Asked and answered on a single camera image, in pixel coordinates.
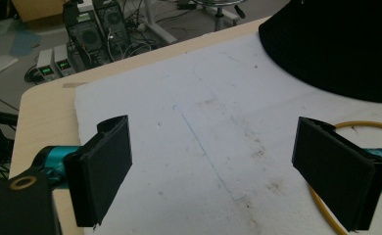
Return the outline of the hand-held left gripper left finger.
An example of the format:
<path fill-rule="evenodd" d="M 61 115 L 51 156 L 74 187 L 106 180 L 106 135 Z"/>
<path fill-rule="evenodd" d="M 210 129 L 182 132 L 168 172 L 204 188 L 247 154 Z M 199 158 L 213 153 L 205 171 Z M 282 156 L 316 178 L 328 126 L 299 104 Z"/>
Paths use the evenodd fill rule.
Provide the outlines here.
<path fill-rule="evenodd" d="M 100 122 L 97 133 L 63 163 L 76 224 L 101 224 L 132 166 L 128 116 Z"/>

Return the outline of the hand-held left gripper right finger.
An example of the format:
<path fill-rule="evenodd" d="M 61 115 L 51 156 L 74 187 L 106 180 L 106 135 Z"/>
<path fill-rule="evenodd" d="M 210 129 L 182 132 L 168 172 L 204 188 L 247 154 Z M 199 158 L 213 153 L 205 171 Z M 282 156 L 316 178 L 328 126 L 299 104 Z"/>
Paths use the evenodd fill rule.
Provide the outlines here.
<path fill-rule="evenodd" d="M 382 192 L 382 149 L 363 149 L 335 126 L 300 117 L 292 164 L 346 230 L 370 227 Z"/>

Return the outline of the black cloth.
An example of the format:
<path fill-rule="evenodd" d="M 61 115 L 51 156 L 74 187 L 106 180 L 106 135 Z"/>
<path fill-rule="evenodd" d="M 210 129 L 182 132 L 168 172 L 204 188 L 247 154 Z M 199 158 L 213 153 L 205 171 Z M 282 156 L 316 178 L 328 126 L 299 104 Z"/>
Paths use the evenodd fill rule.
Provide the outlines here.
<path fill-rule="evenodd" d="M 382 103 L 382 0 L 291 0 L 259 36 L 267 55 L 299 80 Z"/>

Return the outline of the grey power supply unit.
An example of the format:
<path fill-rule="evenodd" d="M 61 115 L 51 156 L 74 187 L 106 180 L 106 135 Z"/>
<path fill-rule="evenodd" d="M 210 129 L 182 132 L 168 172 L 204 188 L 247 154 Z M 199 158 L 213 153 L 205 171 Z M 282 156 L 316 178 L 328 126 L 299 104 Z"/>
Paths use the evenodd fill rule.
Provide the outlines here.
<path fill-rule="evenodd" d="M 52 49 L 46 49 L 39 52 L 36 68 L 46 81 L 58 78 Z"/>
<path fill-rule="evenodd" d="M 62 76 L 75 74 L 75 67 L 72 64 L 72 59 L 69 57 L 66 44 L 54 48 L 54 63 Z"/>

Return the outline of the white foam mat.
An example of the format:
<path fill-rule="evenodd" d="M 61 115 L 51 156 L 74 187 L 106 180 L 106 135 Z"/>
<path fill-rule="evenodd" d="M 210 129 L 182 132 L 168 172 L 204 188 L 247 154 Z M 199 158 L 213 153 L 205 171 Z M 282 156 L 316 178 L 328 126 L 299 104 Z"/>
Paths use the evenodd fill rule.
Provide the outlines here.
<path fill-rule="evenodd" d="M 382 104 L 311 87 L 248 34 L 75 91 L 81 140 L 127 116 L 133 164 L 86 235 L 334 235 L 291 159 L 297 122 L 382 148 Z"/>

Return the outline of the black computer tower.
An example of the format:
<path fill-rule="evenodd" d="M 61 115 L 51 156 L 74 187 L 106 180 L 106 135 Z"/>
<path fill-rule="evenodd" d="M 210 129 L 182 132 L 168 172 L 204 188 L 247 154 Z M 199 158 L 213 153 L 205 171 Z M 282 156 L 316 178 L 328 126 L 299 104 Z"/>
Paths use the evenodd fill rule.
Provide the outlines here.
<path fill-rule="evenodd" d="M 81 10 L 80 1 L 70 0 L 64 5 L 63 18 L 71 42 L 87 69 L 101 67 L 110 61 L 94 8 Z"/>
<path fill-rule="evenodd" d="M 117 0 L 93 0 L 112 61 L 121 60 L 131 46 L 124 15 Z"/>

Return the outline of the white desk leg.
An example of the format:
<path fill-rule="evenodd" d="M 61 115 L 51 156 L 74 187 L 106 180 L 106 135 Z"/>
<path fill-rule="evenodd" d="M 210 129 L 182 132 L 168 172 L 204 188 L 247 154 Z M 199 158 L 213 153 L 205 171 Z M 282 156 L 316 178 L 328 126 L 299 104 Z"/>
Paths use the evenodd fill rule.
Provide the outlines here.
<path fill-rule="evenodd" d="M 164 43 L 175 43 L 177 39 L 156 23 L 151 0 L 143 0 L 143 2 L 146 15 L 146 26 L 148 26 L 156 35 L 158 35 L 164 41 Z"/>

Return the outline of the cardboard box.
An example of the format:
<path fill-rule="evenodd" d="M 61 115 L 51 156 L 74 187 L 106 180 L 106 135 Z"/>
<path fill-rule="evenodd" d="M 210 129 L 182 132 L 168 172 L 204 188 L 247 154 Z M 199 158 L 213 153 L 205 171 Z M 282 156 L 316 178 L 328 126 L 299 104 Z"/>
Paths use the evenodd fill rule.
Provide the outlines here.
<path fill-rule="evenodd" d="M 61 15 L 68 0 L 12 0 L 24 22 Z"/>

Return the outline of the office chair base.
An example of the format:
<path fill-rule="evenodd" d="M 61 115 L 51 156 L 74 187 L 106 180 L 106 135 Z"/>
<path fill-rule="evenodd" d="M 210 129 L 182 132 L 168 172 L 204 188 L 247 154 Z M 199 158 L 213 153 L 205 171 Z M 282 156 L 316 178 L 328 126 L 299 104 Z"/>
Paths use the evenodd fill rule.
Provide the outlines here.
<path fill-rule="evenodd" d="M 215 13 L 215 31 L 223 28 L 223 20 L 229 18 L 233 25 L 246 18 L 246 14 L 239 5 L 247 0 L 192 0 L 197 5 Z"/>

